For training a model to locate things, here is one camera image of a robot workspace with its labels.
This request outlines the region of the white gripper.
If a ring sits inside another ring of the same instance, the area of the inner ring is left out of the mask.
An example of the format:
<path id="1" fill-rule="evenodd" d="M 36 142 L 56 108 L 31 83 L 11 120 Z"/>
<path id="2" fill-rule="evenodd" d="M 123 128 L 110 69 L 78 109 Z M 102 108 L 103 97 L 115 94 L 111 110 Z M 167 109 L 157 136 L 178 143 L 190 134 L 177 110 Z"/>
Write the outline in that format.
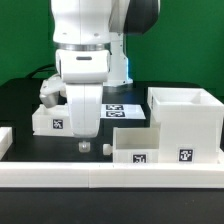
<path id="1" fill-rule="evenodd" d="M 100 125 L 103 96 L 102 84 L 67 84 L 67 103 L 70 125 L 76 138 L 94 138 Z M 80 152 L 89 152 L 87 141 L 78 144 Z"/>

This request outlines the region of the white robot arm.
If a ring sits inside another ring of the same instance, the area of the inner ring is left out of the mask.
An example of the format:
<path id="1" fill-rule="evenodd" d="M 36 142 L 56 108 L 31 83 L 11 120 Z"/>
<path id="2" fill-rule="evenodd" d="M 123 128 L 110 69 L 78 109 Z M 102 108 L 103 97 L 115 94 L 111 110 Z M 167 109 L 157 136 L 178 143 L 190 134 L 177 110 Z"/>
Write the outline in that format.
<path id="1" fill-rule="evenodd" d="M 56 68 L 65 85 L 72 134 L 82 151 L 100 127 L 103 84 L 111 70 L 111 35 L 143 34 L 160 0 L 50 0 Z"/>

